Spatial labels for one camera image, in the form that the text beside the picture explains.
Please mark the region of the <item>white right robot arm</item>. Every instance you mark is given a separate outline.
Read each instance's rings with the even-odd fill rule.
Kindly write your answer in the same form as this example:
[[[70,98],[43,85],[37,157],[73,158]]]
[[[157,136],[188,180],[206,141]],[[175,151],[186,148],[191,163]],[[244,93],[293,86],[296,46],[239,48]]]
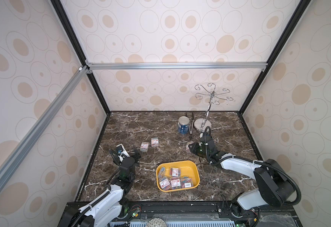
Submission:
[[[238,172],[256,181],[257,188],[236,196],[231,204],[232,208],[249,210],[265,205],[280,208],[284,204],[297,205],[302,199],[298,184],[273,159],[250,160],[218,151],[210,135],[189,144],[188,148],[191,153],[206,159],[212,166]]]

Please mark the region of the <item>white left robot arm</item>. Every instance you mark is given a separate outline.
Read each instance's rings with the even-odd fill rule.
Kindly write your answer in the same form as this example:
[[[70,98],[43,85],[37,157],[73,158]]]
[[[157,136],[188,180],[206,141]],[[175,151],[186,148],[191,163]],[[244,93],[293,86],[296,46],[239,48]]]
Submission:
[[[106,227],[120,215],[127,216],[126,194],[136,179],[135,167],[139,165],[141,154],[137,151],[125,157],[118,170],[110,177],[105,191],[90,203],[75,209],[69,208],[59,221],[59,227]]]

